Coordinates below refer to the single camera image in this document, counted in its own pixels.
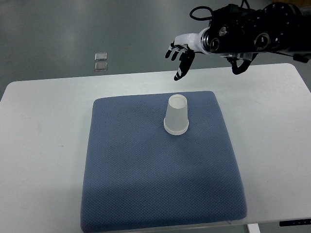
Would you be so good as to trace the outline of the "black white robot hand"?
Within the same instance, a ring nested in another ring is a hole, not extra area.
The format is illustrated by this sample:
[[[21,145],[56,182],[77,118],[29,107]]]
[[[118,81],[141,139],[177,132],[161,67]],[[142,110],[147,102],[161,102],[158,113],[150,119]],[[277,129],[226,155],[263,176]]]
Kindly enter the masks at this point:
[[[174,61],[180,55],[180,65],[178,67],[177,73],[174,76],[175,81],[178,81],[186,76],[195,58],[195,52],[207,51],[203,45],[203,35],[204,32],[182,34],[177,36],[169,45],[169,48],[165,54],[165,58],[170,57],[171,60]],[[182,47],[191,51],[184,52],[184,49],[175,47]]]

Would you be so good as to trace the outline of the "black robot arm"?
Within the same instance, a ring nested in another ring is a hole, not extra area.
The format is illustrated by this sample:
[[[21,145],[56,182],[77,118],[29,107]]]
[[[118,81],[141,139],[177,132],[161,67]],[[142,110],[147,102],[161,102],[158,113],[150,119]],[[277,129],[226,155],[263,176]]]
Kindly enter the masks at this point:
[[[262,10],[229,4],[218,10],[198,6],[190,11],[197,21],[208,21],[199,33],[177,36],[165,54],[180,65],[174,80],[188,73],[197,53],[225,58],[235,75],[247,71],[259,53],[290,56],[307,63],[311,59],[311,8],[273,2]]]

